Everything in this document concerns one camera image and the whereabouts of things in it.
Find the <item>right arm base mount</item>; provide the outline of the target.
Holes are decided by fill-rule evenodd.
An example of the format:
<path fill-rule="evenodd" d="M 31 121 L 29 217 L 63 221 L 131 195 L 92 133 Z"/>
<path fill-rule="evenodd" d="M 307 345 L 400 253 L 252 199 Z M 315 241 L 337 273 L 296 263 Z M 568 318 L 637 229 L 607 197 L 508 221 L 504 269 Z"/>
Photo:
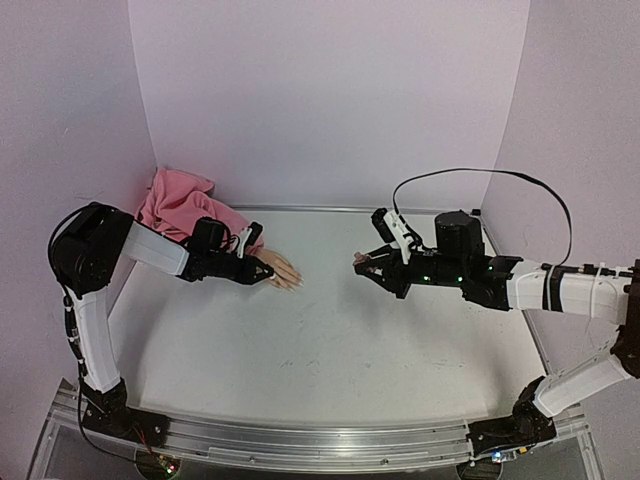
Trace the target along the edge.
<path fill-rule="evenodd" d="M 475 458 L 496 452 L 533 447 L 553 440 L 557 435 L 554 421 L 546 417 L 531 400 L 518 401 L 509 416 L 475 421 L 466 438 Z"/>

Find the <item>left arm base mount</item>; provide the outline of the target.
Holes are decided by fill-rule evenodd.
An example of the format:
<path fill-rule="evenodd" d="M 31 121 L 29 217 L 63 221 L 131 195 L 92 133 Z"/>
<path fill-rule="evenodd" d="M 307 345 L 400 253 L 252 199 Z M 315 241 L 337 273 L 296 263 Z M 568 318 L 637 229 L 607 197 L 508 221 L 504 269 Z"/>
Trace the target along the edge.
<path fill-rule="evenodd" d="M 89 431 L 146 445 L 165 445 L 169 418 L 166 415 L 132 408 L 123 379 L 106 392 L 81 382 L 80 393 L 86 400 L 80 425 Z"/>

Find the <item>nail polish bottle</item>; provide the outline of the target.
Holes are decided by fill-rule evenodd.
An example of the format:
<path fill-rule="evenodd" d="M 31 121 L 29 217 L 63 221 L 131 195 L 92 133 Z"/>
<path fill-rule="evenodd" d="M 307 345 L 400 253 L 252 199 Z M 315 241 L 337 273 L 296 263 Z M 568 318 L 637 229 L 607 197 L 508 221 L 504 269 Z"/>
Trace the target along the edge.
<path fill-rule="evenodd" d="M 370 255 L 363 254 L 363 253 L 360 253 L 360 252 L 356 252 L 354 254 L 353 265 L 356 266 L 356 265 L 359 265 L 359 264 L 363 264 L 363 263 L 366 263 L 366 262 L 368 262 L 370 260 L 371 260 L 371 256 Z"/>

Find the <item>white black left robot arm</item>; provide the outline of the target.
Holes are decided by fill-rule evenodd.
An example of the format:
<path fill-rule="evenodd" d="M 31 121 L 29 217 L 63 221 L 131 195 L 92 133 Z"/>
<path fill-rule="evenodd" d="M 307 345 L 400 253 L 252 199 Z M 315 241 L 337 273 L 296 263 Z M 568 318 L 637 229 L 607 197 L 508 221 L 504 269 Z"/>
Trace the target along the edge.
<path fill-rule="evenodd" d="M 122 382 L 106 306 L 121 258 L 186 282 L 216 277 L 253 286 L 274 275 L 271 266 L 247 251 L 261 232 L 253 222 L 234 235 L 223 222 L 202 217 L 190 236 L 175 241 L 105 204 L 93 202 L 68 215 L 52 233 L 47 255 L 63 293 L 67 340 L 85 384 L 105 394 Z"/>

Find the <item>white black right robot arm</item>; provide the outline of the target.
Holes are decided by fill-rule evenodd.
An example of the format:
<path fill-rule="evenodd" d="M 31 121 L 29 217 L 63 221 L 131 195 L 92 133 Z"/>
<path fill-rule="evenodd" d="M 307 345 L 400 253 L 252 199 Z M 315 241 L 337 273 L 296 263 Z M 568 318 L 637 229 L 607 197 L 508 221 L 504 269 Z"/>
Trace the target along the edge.
<path fill-rule="evenodd" d="M 528 401 L 546 418 L 639 376 L 639 271 L 635 267 L 552 266 L 515 256 L 455 259 L 435 249 L 404 259 L 399 249 L 384 246 L 356 254 L 354 271 L 399 299 L 413 285 L 457 288 L 464 300 L 486 309 L 573 314 L 615 325 L 616 339 L 591 358 L 536 384 Z"/>

